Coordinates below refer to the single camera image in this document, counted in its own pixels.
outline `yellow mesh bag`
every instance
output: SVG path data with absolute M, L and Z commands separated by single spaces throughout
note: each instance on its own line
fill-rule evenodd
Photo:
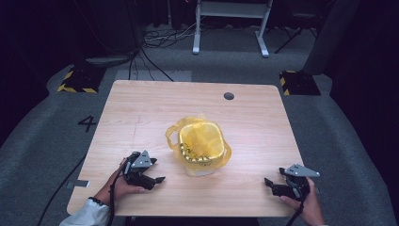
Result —
M 175 144 L 171 140 L 174 132 L 178 134 Z M 231 147 L 224 139 L 220 127 L 212 121 L 186 117 L 170 126 L 166 136 L 170 149 L 184 164 L 189 176 L 213 173 L 225 166 L 231 157 Z

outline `sleeve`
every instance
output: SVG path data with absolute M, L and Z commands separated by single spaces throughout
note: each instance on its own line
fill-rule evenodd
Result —
M 92 200 L 87 200 L 80 210 L 62 220 L 59 226 L 103 226 L 108 222 L 108 210 L 109 207 L 106 205 L 99 205 Z

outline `tabletop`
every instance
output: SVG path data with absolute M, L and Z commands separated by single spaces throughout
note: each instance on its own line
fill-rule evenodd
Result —
M 232 94 L 232 100 L 225 98 Z M 187 116 L 216 122 L 232 155 L 226 166 L 190 177 L 165 132 Z M 132 152 L 157 162 L 144 174 L 165 176 L 153 190 L 124 197 L 117 216 L 288 217 L 293 210 L 272 195 L 264 177 L 285 185 L 279 168 L 302 164 L 279 90 L 270 85 L 116 81 L 68 205 L 70 214 L 104 185 Z

